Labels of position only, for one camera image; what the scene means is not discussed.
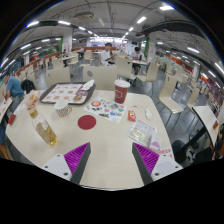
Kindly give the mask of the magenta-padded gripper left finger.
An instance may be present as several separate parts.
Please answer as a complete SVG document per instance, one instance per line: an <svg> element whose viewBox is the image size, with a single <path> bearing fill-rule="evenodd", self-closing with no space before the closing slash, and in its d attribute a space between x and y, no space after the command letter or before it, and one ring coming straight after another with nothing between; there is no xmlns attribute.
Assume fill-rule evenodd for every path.
<svg viewBox="0 0 224 224"><path fill-rule="evenodd" d="M66 154L56 154L42 169L79 185L90 153L90 143L87 142Z"/></svg>

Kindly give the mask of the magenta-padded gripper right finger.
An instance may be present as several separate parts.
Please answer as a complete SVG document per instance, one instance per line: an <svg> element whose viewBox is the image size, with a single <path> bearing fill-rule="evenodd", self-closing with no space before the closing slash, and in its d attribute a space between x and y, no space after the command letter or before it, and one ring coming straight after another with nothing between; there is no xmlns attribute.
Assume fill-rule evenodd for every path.
<svg viewBox="0 0 224 224"><path fill-rule="evenodd" d="M166 154L159 155L137 143L132 145L132 153L145 185L182 169L182 166L170 156Z"/></svg>

